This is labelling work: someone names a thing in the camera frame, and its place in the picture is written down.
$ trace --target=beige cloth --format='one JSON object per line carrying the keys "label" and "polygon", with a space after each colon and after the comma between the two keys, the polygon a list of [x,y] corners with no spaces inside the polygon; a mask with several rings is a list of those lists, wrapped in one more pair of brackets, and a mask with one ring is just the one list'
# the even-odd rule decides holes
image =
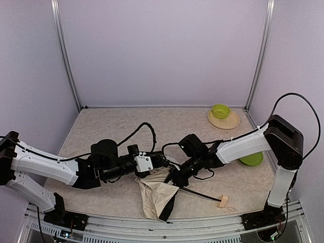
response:
{"label": "beige cloth", "polygon": [[170,168],[163,168],[152,175],[138,180],[141,189],[144,215],[159,220],[163,209],[179,188],[164,183]]}

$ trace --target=beige floor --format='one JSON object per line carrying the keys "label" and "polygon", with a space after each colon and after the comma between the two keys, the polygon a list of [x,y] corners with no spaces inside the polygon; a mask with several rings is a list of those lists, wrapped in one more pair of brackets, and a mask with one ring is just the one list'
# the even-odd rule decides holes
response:
{"label": "beige floor", "polygon": [[[157,147],[168,142],[178,142],[184,136],[195,133],[202,141],[228,139],[251,130],[241,109],[234,109],[241,123],[234,130],[220,130],[207,119],[207,108],[113,108],[83,109],[69,132],[60,155],[70,157],[89,152],[90,146],[101,139],[110,138],[117,143],[129,135],[142,122],[149,122],[157,135]],[[127,144],[119,148],[119,154],[127,153],[127,145],[138,144],[142,151],[149,151],[152,144],[148,128],[142,128]],[[166,154],[183,163],[186,155],[177,146],[166,149]],[[265,160],[258,167],[247,167],[234,161],[222,168],[214,169],[212,179],[200,181],[191,178],[189,187],[210,196],[229,196],[228,205],[236,212],[217,208],[217,203],[187,192],[180,191],[170,218],[196,218],[262,209],[273,182],[269,162]],[[198,176],[210,173],[201,171]],[[122,177],[114,184],[100,188],[81,190],[48,179],[45,188],[64,197],[67,210],[98,214],[144,218],[139,186],[134,175]]]}

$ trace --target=black cable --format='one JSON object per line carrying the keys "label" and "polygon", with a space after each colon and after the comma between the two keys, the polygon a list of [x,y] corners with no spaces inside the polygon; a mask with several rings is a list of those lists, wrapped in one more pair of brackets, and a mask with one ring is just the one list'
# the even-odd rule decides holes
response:
{"label": "black cable", "polygon": [[279,238],[284,234],[284,231],[286,230],[286,227],[287,227],[287,224],[288,224],[288,193],[287,193],[287,195],[286,195],[286,213],[287,213],[287,215],[286,215],[286,222],[285,222],[285,226],[283,227],[283,230],[282,230],[282,232],[280,233],[280,235],[279,235],[277,238],[275,238],[274,240],[279,239]]}
{"label": "black cable", "polygon": [[[317,136],[317,140],[316,140],[316,142],[315,142],[315,144],[314,144],[314,146],[308,151],[308,153],[303,157],[303,159],[305,159],[306,157],[308,157],[310,154],[311,154],[311,152],[312,151],[314,151],[314,149],[318,146],[318,143],[319,143],[319,140],[320,140],[320,134],[321,134],[321,126],[320,126],[320,121],[319,121],[319,117],[318,117],[318,114],[317,114],[317,112],[316,112],[316,110],[315,110],[315,108],[313,107],[313,105],[304,97],[304,96],[302,96],[302,95],[300,95],[300,94],[298,94],[298,93],[293,93],[293,92],[290,92],[290,93],[286,93],[286,94],[284,94],[284,95],[282,95],[281,97],[279,97],[278,99],[277,99],[277,101],[275,102],[275,104],[274,104],[274,106],[273,106],[273,109],[272,109],[272,111],[271,111],[271,114],[270,114],[270,116],[269,116],[269,118],[267,119],[267,121],[263,124],[263,125],[261,125],[260,126],[260,128],[263,128],[265,125],[267,125],[267,123],[270,121],[270,119],[271,119],[271,117],[272,117],[272,115],[273,115],[273,113],[274,113],[274,111],[275,111],[275,109],[276,109],[276,107],[277,107],[277,104],[279,103],[279,101],[281,100],[281,99],[283,99],[284,97],[286,97],[286,96],[290,96],[290,95],[294,95],[294,96],[298,96],[298,97],[300,97],[300,98],[302,98],[309,106],[310,106],[310,108],[312,109],[312,111],[313,111],[313,113],[314,113],[314,115],[315,115],[315,117],[316,117],[316,120],[317,120],[317,125],[318,125],[318,136]],[[248,133],[245,133],[245,134],[242,134],[242,135],[240,135],[240,136],[238,136],[238,137],[236,137],[236,138],[233,138],[233,139],[227,139],[227,140],[214,140],[214,141],[211,141],[211,142],[205,142],[204,144],[212,144],[212,143],[215,143],[215,142],[229,142],[229,141],[233,141],[233,140],[236,140],[236,139],[239,139],[239,138],[241,138],[241,137],[244,137],[244,136],[246,136],[246,135],[248,135],[248,134],[251,134],[251,133],[253,133],[253,132],[255,132],[255,131],[257,131],[258,129],[256,128],[256,129],[254,129],[254,130],[252,130],[252,131],[250,131],[250,132],[248,132]]]}
{"label": "black cable", "polygon": [[36,207],[37,207],[37,218],[38,218],[38,226],[39,226],[40,236],[42,237],[43,242],[46,243],[46,240],[45,240],[43,232],[42,232],[41,219],[39,217],[39,207],[38,206],[36,206]]}
{"label": "black cable", "polygon": [[318,125],[317,141],[315,142],[314,146],[309,150],[309,152],[303,157],[303,159],[305,159],[317,147],[317,145],[319,143],[319,140],[320,140],[321,127],[320,127],[319,117],[317,115],[317,112],[316,112],[315,108],[313,107],[313,105],[304,96],[302,96],[302,95],[300,95],[298,93],[286,93],[286,94],[282,95],[281,97],[279,97],[279,99],[277,99],[276,103],[273,106],[273,109],[271,111],[271,114],[270,114],[268,120],[260,128],[264,127],[270,121],[270,119],[271,119],[271,117],[272,117],[272,115],[274,113],[274,110],[276,109],[277,104],[279,103],[279,101],[282,100],[284,97],[289,96],[289,95],[294,95],[294,96],[298,96],[298,97],[302,98],[310,106],[310,108],[312,109],[312,111],[313,111],[313,113],[314,113],[314,115],[316,117],[316,120],[317,120],[317,125]]}
{"label": "black cable", "polygon": [[138,128],[132,132],[129,136],[127,136],[124,140],[122,140],[119,144],[117,144],[117,146],[121,146],[123,143],[125,143],[127,140],[129,140],[131,137],[133,137],[141,128],[142,126],[148,126],[148,128],[150,128],[151,132],[152,132],[152,137],[153,137],[153,146],[151,149],[151,152],[154,151],[155,149],[155,145],[156,145],[156,134],[154,131],[154,128],[152,127],[152,125],[150,123],[142,123],[141,125],[138,126]]}
{"label": "black cable", "polygon": [[[153,152],[154,151],[154,148],[155,148],[155,145],[156,145],[156,134],[155,134],[154,128],[149,123],[142,123],[131,135],[129,135],[124,140],[122,140],[119,144],[117,144],[117,146],[120,146],[123,143],[125,143],[127,140],[129,140],[135,133],[137,133],[141,129],[142,126],[148,126],[150,128],[151,132],[152,132],[152,136],[153,136],[153,146],[152,146],[151,152]],[[53,161],[66,162],[66,161],[74,160],[74,159],[77,159],[77,158],[81,158],[83,156],[91,155],[91,153],[84,153],[84,154],[77,155],[77,156],[72,157],[72,158],[65,158],[65,159],[58,160],[57,158],[53,158],[53,157],[50,157],[50,156],[47,156],[47,155],[44,155],[44,154],[35,152],[35,151],[30,150],[28,148],[25,148],[22,145],[20,145],[18,142],[14,141],[13,139],[8,138],[6,136],[0,136],[0,138],[4,138],[4,139],[9,140],[10,142],[12,142],[13,144],[15,144],[16,146],[20,147],[21,149],[23,149],[23,150],[25,150],[25,151],[27,151],[29,153],[33,153],[33,154],[35,154],[37,156],[40,156],[40,157],[43,157],[43,158],[47,158],[47,159],[50,159],[50,160],[53,160]]]}
{"label": "black cable", "polygon": [[162,155],[164,157],[164,159],[166,159],[166,156],[164,154],[164,149],[167,147],[167,146],[170,146],[170,145],[178,145],[179,143],[166,143],[165,145],[162,146]]}
{"label": "black cable", "polygon": [[211,196],[207,196],[207,195],[201,194],[201,193],[199,193],[199,192],[196,192],[196,191],[190,190],[190,189],[185,188],[185,187],[180,187],[180,189],[181,189],[181,190],[184,190],[184,191],[187,191],[187,192],[190,192],[190,193],[192,193],[192,194],[198,195],[198,196],[202,196],[202,197],[205,197],[205,198],[208,198],[208,199],[214,200],[214,201],[221,201],[220,199],[217,199],[217,198],[214,198],[214,197],[211,197]]}
{"label": "black cable", "polygon": [[3,139],[7,139],[8,141],[12,142],[13,144],[15,144],[16,146],[20,147],[21,149],[29,152],[29,153],[33,153],[37,156],[40,156],[40,157],[43,157],[43,158],[47,158],[47,159],[50,159],[50,160],[54,160],[54,161],[61,161],[61,162],[66,162],[66,161],[70,161],[70,160],[74,160],[76,158],[80,158],[80,157],[83,157],[83,156],[87,156],[87,155],[90,155],[91,153],[84,153],[84,154],[81,154],[81,155],[78,155],[78,156],[75,156],[75,157],[72,157],[72,158],[65,158],[65,159],[60,159],[58,160],[57,158],[53,158],[53,157],[49,157],[49,156],[46,156],[44,154],[41,154],[41,153],[37,153],[33,150],[30,150],[28,148],[25,148],[23,147],[22,145],[20,145],[19,143],[17,143],[16,141],[14,141],[13,139],[11,138],[8,138],[6,136],[0,136],[0,138],[3,138]]}
{"label": "black cable", "polygon": [[195,179],[202,180],[202,181],[212,178],[215,175],[215,172],[212,171],[211,169],[207,169],[207,170],[210,171],[210,172],[212,172],[213,174],[211,176],[208,176],[208,177],[205,177],[205,178],[200,178],[200,177],[197,177],[197,176],[193,176],[193,177]]}
{"label": "black cable", "polygon": [[115,183],[115,182],[117,182],[117,181],[119,181],[119,179],[121,178],[121,176],[119,176],[116,180],[114,180],[114,181],[110,181],[110,180],[108,180],[108,182],[109,183]]}

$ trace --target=bowl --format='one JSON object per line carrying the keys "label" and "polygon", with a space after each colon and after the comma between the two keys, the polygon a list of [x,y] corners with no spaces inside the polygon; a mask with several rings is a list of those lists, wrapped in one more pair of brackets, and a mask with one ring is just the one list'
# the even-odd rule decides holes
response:
{"label": "bowl", "polygon": [[225,119],[228,117],[231,109],[223,104],[216,104],[213,106],[213,116],[218,119]]}

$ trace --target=yellow plate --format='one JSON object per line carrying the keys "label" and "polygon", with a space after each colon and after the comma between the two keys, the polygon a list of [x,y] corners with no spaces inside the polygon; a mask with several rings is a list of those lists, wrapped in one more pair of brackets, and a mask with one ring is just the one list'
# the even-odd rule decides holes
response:
{"label": "yellow plate", "polygon": [[218,119],[213,116],[213,110],[210,110],[208,112],[208,120],[212,125],[214,125],[217,128],[224,129],[224,130],[230,130],[234,129],[239,125],[239,116],[231,110],[230,114],[225,119]]}

